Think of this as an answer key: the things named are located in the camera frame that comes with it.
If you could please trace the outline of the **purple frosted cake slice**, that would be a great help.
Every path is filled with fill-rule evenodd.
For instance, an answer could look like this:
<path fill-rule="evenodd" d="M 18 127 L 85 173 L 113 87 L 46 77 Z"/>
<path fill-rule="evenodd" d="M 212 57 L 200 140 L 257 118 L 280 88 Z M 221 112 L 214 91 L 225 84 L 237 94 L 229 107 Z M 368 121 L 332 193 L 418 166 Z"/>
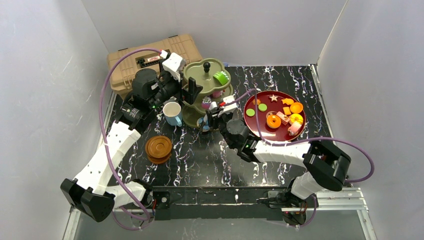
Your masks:
<path fill-rule="evenodd" d="M 205 110 L 208 110 L 211 106 L 212 99 L 209 96 L 205 96 L 201 101 L 201 107 Z"/>

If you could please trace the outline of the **red layered cake square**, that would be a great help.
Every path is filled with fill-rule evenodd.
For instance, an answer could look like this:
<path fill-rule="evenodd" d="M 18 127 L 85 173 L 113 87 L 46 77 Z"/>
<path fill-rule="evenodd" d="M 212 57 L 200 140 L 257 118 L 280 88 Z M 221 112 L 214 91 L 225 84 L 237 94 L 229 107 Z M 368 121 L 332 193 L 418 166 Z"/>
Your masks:
<path fill-rule="evenodd" d="M 222 95 L 223 95 L 223 91 L 222 91 L 222 90 L 220 90 L 220 91 L 215 91 L 215 92 L 213 92 L 213 93 L 211 94 L 211 97 L 212 97 L 212 98 L 220 98 Z"/>

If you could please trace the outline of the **green three-tier serving stand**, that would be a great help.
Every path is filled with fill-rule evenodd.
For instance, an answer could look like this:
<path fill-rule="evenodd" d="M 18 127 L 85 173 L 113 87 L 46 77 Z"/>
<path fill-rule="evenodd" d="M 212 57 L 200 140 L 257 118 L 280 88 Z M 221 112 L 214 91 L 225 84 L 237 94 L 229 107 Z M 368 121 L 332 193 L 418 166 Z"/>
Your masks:
<path fill-rule="evenodd" d="M 216 72 L 225 71 L 228 74 L 229 82 L 226 85 L 221 85 L 213 75 Z M 193 104 L 184 102 L 182 107 L 182 119 L 184 123 L 191 127 L 197 128 L 197 120 L 204 117 L 206 109 L 201 107 L 202 99 L 205 96 L 209 96 L 212 102 L 221 102 L 223 98 L 234 94 L 234 88 L 231 84 L 232 77 L 226 70 L 225 65 L 222 61 L 216 58 L 205 58 L 198 62 L 189 63 L 183 69 L 183 77 L 185 85 L 183 88 L 188 89 L 189 78 L 194 78 L 197 85 L 203 86 L 202 91 L 197 96 Z M 223 94 L 219 98 L 212 98 L 212 93 L 216 91 L 223 91 Z"/>

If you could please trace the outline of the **green cube sweet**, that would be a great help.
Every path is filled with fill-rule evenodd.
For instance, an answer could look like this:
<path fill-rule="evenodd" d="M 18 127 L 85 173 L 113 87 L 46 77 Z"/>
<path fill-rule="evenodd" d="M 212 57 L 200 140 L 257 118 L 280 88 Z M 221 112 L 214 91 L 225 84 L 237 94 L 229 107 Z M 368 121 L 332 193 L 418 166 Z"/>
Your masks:
<path fill-rule="evenodd" d="M 229 76 L 225 71 L 217 71 L 213 78 L 217 80 L 222 86 L 226 85 L 229 82 Z"/>

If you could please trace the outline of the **orange glazed donut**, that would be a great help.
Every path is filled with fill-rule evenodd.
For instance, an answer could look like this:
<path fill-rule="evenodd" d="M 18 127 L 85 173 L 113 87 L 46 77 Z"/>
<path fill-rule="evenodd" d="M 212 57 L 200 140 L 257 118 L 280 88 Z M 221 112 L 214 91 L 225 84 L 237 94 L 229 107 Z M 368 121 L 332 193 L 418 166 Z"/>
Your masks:
<path fill-rule="evenodd" d="M 281 126 L 282 120 L 279 116 L 271 114 L 266 118 L 266 124 L 271 129 L 277 129 Z"/>

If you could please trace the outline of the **red round lacquer tray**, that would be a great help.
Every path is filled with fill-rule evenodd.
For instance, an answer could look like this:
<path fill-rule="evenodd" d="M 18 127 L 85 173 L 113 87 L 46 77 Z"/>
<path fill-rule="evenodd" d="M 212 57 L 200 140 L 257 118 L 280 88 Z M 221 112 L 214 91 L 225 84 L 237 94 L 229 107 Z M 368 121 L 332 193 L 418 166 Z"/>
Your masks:
<path fill-rule="evenodd" d="M 277 102 L 270 102 L 269 96 L 276 95 L 278 96 Z M 261 91 L 257 94 L 257 98 L 260 99 L 261 104 L 267 105 L 267 110 L 262 112 L 259 111 L 258 105 L 253 105 L 252 100 L 255 99 L 254 96 L 251 96 L 247 102 L 244 104 L 243 108 L 243 117 L 244 121 L 247 125 L 247 127 L 255 134 L 259 135 L 262 134 L 262 136 L 269 141 L 273 142 L 285 142 L 285 141 L 292 141 L 296 139 L 305 129 L 306 126 L 306 115 L 304 111 L 304 105 L 303 105 L 303 111 L 300 113 L 302 115 L 304 122 L 302 124 L 302 127 L 299 131 L 299 133 L 295 136 L 291 136 L 288 133 L 288 128 L 291 126 L 290 122 L 287 125 L 281 124 L 279 128 L 272 129 L 267 126 L 266 120 L 269 115 L 276 115 L 277 112 L 283 112 L 283 107 L 290 107 L 290 105 L 285 105 L 282 103 L 282 99 L 290 98 L 294 100 L 295 102 L 299 102 L 295 100 L 294 97 L 288 95 L 287 93 L 283 93 L 280 91 L 274 91 L 274 90 L 268 90 L 268 91 Z M 246 116 L 246 110 L 247 109 L 254 109 L 255 115 L 253 117 Z"/>

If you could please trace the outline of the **pink swirl roll cake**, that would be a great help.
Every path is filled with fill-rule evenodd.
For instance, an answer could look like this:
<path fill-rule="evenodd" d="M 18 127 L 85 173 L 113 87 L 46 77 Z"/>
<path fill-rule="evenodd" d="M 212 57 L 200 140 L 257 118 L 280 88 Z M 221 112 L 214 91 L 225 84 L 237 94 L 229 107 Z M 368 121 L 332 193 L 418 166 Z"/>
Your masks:
<path fill-rule="evenodd" d="M 296 136 L 300 129 L 302 128 L 302 124 L 295 121 L 291 124 L 291 126 L 287 129 L 287 132 L 290 136 Z"/>

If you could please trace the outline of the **blue frosted donut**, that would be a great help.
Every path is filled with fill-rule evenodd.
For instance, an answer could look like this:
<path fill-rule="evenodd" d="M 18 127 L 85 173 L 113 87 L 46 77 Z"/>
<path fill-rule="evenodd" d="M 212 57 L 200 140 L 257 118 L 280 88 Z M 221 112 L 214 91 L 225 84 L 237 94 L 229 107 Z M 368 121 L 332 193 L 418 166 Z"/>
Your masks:
<path fill-rule="evenodd" d="M 200 117 L 196 122 L 197 128 L 200 132 L 206 133 L 210 131 L 208 121 L 204 121 L 203 117 Z"/>

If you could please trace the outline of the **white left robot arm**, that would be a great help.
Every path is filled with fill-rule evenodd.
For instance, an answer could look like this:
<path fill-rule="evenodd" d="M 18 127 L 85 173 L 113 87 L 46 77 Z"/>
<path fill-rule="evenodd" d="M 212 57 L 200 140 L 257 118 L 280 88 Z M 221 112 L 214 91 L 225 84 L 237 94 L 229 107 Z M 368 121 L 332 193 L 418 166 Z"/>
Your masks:
<path fill-rule="evenodd" d="M 155 119 L 160 106 L 172 97 L 192 104 L 202 89 L 193 77 L 183 86 L 182 80 L 168 71 L 139 70 L 109 132 L 102 131 L 102 146 L 73 179 L 61 183 L 68 202 L 96 222 L 130 203 L 141 204 L 144 210 L 152 187 L 139 179 L 123 183 L 116 167 Z"/>

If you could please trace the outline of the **blue mug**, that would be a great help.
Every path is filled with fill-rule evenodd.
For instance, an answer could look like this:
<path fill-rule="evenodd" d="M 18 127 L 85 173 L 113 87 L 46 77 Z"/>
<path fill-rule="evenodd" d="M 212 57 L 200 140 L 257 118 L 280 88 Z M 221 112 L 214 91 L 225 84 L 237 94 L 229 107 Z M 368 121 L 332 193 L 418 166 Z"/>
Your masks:
<path fill-rule="evenodd" d="M 166 103 L 162 108 L 162 112 L 169 125 L 174 127 L 181 127 L 183 125 L 182 107 L 178 102 L 170 101 Z"/>

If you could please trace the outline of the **green macaron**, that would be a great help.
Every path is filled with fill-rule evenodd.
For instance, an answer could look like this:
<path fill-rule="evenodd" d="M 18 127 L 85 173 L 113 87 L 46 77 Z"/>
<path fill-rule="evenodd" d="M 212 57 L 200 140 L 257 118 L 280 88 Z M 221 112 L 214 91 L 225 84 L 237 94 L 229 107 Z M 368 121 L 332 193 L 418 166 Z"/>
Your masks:
<path fill-rule="evenodd" d="M 253 117 L 253 116 L 256 114 L 256 112 L 255 112 L 255 110 L 254 110 L 254 109 L 252 109 L 252 108 L 248 108 L 248 109 L 245 111 L 245 114 L 246 114 L 246 116 L 248 116 L 248 117 Z"/>
<path fill-rule="evenodd" d="M 261 112 L 265 112 L 268 109 L 267 105 L 264 103 L 261 103 L 258 105 L 258 110 Z"/>

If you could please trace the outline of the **star shaped cookie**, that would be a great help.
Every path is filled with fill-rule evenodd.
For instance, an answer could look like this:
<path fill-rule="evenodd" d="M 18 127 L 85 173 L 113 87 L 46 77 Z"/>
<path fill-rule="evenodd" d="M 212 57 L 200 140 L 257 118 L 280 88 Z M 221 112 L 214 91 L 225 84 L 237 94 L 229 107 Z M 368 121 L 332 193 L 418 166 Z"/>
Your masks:
<path fill-rule="evenodd" d="M 272 94 L 272 95 L 269 96 L 269 100 L 270 100 L 271 103 L 277 102 L 278 101 L 278 96 Z"/>

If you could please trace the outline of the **square yellow cracker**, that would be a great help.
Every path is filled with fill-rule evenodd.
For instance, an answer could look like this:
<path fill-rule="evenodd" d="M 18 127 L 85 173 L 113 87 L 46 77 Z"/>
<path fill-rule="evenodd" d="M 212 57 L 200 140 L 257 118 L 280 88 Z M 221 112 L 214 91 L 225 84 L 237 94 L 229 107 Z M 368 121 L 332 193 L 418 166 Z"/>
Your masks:
<path fill-rule="evenodd" d="M 286 116 L 290 116 L 290 115 L 292 114 L 292 112 L 291 112 L 291 110 L 290 110 L 290 107 L 288 107 L 288 106 L 283 107 L 283 108 L 282 108 L 282 110 L 283 110 L 283 113 L 284 113 Z"/>

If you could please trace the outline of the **fish shaped yellow cookie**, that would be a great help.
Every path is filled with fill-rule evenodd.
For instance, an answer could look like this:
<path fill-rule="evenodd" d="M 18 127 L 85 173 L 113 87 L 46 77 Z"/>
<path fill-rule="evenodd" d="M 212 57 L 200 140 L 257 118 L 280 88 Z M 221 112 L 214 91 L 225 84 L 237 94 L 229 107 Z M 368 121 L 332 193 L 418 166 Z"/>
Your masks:
<path fill-rule="evenodd" d="M 281 102 L 283 105 L 291 106 L 294 103 L 294 100 L 291 98 L 283 98 Z"/>

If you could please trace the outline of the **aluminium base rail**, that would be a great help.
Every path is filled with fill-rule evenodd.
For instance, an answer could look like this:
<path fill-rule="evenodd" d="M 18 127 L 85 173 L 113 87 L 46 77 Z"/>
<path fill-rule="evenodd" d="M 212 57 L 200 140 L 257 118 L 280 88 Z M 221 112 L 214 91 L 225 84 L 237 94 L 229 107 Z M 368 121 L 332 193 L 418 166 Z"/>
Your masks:
<path fill-rule="evenodd" d="M 125 230 L 112 217 L 96 222 L 72 209 L 65 240 L 374 240 L 368 206 L 359 188 L 320 191 L 317 209 L 308 200 L 307 226 L 287 226 L 297 208 L 259 203 L 278 187 L 157 187 L 154 221 L 143 230 Z"/>

